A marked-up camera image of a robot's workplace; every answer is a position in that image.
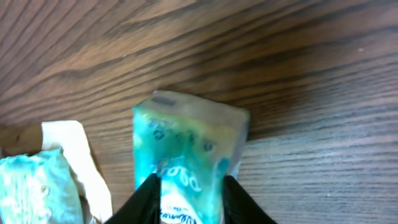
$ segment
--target wrapper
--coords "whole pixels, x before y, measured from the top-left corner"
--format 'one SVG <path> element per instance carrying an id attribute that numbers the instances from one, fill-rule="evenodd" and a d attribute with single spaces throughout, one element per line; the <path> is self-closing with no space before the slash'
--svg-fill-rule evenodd
<path id="1" fill-rule="evenodd" d="M 172 91 L 133 110 L 136 188 L 158 173 L 162 222 L 221 223 L 222 178 L 238 174 L 249 113 Z"/>
<path id="2" fill-rule="evenodd" d="M 28 160 L 29 156 L 35 158 L 60 148 L 80 196 L 84 223 L 104 223 L 113 214 L 111 194 L 95 167 L 85 130 L 78 121 L 51 121 L 24 127 L 0 126 L 0 162 L 15 158 Z M 49 209 L 58 209 L 57 204 L 51 204 Z"/>
<path id="3" fill-rule="evenodd" d="M 60 149 L 0 160 L 0 212 L 4 223 L 83 224 L 69 164 Z"/>

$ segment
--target plastic packet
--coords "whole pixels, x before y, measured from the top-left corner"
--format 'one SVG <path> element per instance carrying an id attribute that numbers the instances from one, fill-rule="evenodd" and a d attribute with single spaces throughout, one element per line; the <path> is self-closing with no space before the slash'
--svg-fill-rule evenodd
<path id="1" fill-rule="evenodd" d="M 7 223 L 81 223 L 77 187 L 60 149 L 0 160 L 0 212 Z"/>
<path id="2" fill-rule="evenodd" d="M 221 223 L 222 178 L 238 174 L 248 121 L 241 108 L 172 91 L 134 107 L 136 188 L 162 178 L 163 223 Z"/>
<path id="3" fill-rule="evenodd" d="M 111 194 L 95 167 L 85 130 L 78 121 L 0 126 L 0 159 L 24 154 L 37 156 L 40 152 L 59 148 L 62 148 L 68 171 L 78 189 L 84 223 L 104 223 L 113 214 Z"/>

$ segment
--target wooden surface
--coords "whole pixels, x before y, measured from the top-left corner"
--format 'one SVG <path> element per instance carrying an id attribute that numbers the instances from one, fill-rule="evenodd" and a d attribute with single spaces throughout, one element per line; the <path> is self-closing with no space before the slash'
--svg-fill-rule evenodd
<path id="1" fill-rule="evenodd" d="M 117 210 L 155 89 L 252 114 L 240 183 L 280 224 L 397 223 L 398 1 L 1 0 L 0 123 L 76 119 Z"/>

